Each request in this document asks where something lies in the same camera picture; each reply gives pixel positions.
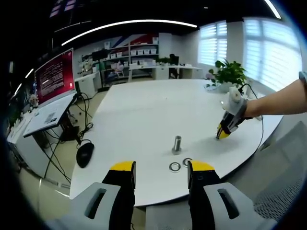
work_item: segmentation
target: floor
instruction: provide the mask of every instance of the floor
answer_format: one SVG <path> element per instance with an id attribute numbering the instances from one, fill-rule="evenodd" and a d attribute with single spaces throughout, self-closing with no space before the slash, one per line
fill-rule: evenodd
<path id="1" fill-rule="evenodd" d="M 137 79 L 134 81 L 148 81 L 149 79 Z M 107 92 L 99 92 L 90 100 L 88 114 L 93 116 L 101 101 L 104 99 Z M 84 108 L 83 102 L 78 103 L 81 108 Z M 80 126 L 80 130 L 84 129 L 85 114 L 76 105 L 70 109 L 78 122 L 75 126 Z M 75 165 L 76 156 L 76 141 L 67 141 L 63 144 L 58 144 L 55 150 L 55 155 L 59 159 L 61 166 L 65 170 L 65 174 L 71 178 L 72 171 Z M 68 184 L 63 175 L 50 164 L 46 173 L 46 178 L 58 182 L 59 186 L 53 183 L 41 180 L 28 171 L 22 169 L 20 174 L 20 182 L 23 187 L 23 193 L 32 205 L 33 209 L 40 215 L 43 220 L 51 220 L 59 218 L 68 213 L 70 209 L 69 189 L 60 186 Z M 135 208 L 132 216 L 132 223 L 135 230 L 145 229 L 145 211 Z"/>

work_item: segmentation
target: human arm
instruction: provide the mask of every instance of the human arm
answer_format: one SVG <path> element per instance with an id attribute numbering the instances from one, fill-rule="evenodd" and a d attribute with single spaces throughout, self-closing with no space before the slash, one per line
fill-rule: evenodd
<path id="1" fill-rule="evenodd" d="M 248 101 L 244 117 L 304 112 L 307 112 L 307 86 L 304 80 L 299 79 L 278 92 Z"/>

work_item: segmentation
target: computer screen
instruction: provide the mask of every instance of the computer screen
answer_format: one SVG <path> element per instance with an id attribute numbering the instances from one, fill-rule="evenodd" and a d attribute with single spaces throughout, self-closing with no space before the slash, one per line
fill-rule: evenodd
<path id="1" fill-rule="evenodd" d="M 74 90 L 72 55 L 73 50 L 67 50 L 35 71 L 36 95 L 39 104 Z"/>

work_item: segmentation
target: window blind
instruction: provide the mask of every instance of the window blind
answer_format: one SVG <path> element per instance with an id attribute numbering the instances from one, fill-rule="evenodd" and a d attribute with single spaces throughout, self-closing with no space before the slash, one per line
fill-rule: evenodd
<path id="1" fill-rule="evenodd" d="M 278 91 L 298 78 L 302 58 L 291 27 L 267 19 L 245 19 L 246 75 Z"/>
<path id="2" fill-rule="evenodd" d="M 227 24 L 219 22 L 200 29 L 198 63 L 214 66 L 217 60 L 224 60 L 227 54 Z"/>

